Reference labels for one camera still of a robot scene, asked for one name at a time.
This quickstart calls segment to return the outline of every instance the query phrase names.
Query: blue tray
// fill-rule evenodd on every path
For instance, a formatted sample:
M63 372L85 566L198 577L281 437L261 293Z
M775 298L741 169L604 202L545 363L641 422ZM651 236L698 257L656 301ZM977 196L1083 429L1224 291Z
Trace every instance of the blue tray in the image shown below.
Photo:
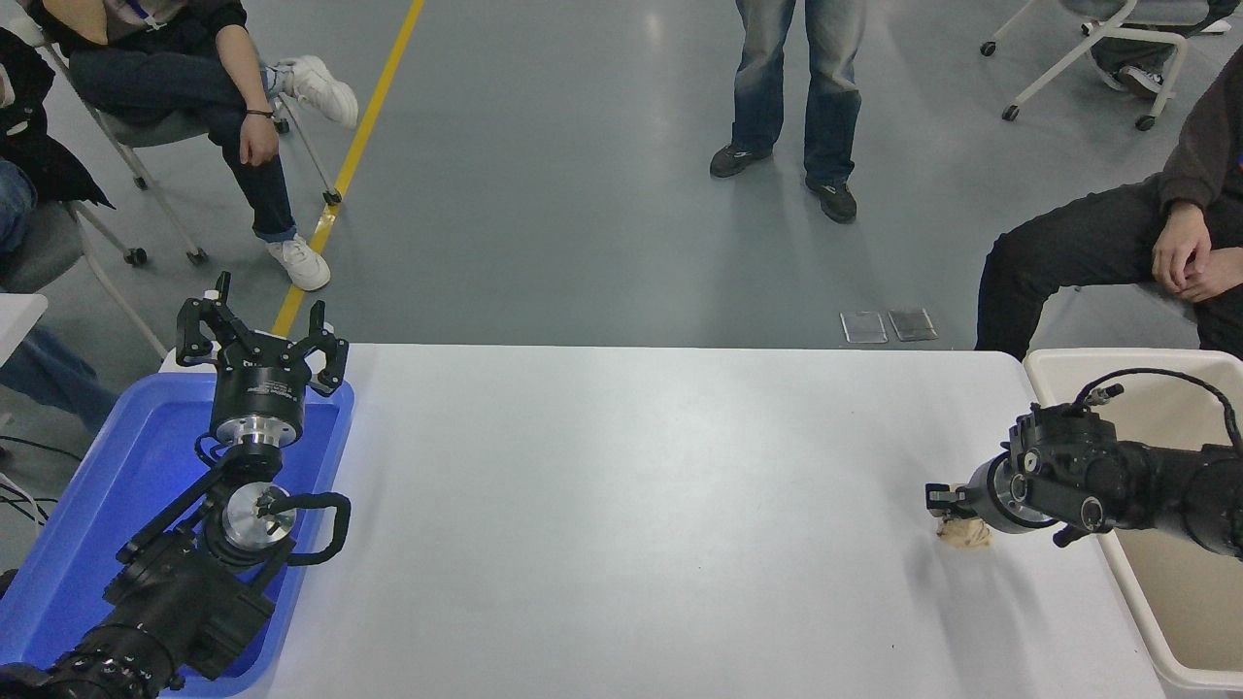
M164 373L121 397L0 601L0 664L47 668L112 611L103 588L121 572L117 550L206 470L194 440L208 429L214 389L215 374ZM278 485L292 494L332 488L353 405L348 383L329 398L307 392L302 439L283 449ZM321 514L300 512L300 552L314 550ZM262 675L285 639L303 571L286 567L267 587L276 612L219 679L185 668L185 694L231 697Z

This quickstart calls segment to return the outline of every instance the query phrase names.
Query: white plastic container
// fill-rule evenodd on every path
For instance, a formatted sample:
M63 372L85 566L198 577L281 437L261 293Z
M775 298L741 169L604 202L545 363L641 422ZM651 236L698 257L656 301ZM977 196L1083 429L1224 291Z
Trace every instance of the white plastic container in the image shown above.
M1068 403L1106 373L1151 367L1216 386L1243 410L1243 362L1197 350L1040 350L1023 362L1042 405ZM1098 413L1117 438L1196 449L1229 444L1221 403L1203 388L1152 374L1116 381L1125 393ZM1185 688L1243 690L1243 562L1155 531L1094 537L1126 597L1152 663Z

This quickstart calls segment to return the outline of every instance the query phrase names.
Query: table surface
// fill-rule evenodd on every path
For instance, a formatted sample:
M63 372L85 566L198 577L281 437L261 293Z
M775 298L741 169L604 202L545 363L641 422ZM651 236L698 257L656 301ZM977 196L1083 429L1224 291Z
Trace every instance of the table surface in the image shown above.
M245 697L1162 697L1099 546L956 550L1033 399L972 352L354 345L334 489Z
M0 292L0 364L21 345L46 310L46 296Z

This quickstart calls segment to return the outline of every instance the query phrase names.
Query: human hand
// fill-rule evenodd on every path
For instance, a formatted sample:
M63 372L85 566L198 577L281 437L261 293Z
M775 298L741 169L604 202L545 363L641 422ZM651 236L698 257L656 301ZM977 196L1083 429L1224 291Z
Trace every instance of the human hand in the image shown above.
M1187 267L1187 284L1178 292L1178 299L1199 303L1243 284L1243 248L1213 250L1209 260L1202 272Z
M1177 201L1152 246L1152 277L1172 294L1182 294L1188 271L1203 274L1208 269L1212 249L1204 213L1190 201Z
M244 165L259 167L276 157L280 141L272 119L261 114L246 114L241 122L241 152Z

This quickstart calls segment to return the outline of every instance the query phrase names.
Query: epoxy floor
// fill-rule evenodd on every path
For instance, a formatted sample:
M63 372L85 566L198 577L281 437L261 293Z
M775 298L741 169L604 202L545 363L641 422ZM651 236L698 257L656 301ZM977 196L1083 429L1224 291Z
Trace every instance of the epoxy floor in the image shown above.
M1131 126L1145 103L1106 90L1085 61L1006 123L1012 97L1080 40L1078 21L1050 4L982 57L978 45L1022 4L869 0L850 180L860 214L838 225L802 185L800 17L774 157L716 180L707 162L730 138L742 39L732 2L426 0L327 241L333 281L306 296L293 333L323 299L337 332L355 342L970 348L996 236L1160 169L1188 108L1243 39L1237 26L1192 40L1178 97L1150 132ZM247 9L266 58L319 55L367 106L415 7L266 0ZM0 19L15 12L6 6ZM234 274L230 306L252 327L273 326L287 280L251 236L205 138L140 150L211 257L193 267L63 81L48 106L52 133L117 205L101 218L152 256L131 269L103 252L164 342L181 301L221 269ZM355 134L303 113L336 172ZM282 154L310 238L319 187L288 138ZM45 323L108 387L123 391L157 369L85 265L45 294ZM845 342L840 312L910 307L927 310L938 340ZM1059 295L1045 320L1038 346L1196 343L1188 323L1131 287ZM0 412L12 414L9 434L80 453L89 444L76 420L20 396L0 393ZM26 448L2 466L45 494L73 470ZM27 524L0 514L0 568L21 561Z

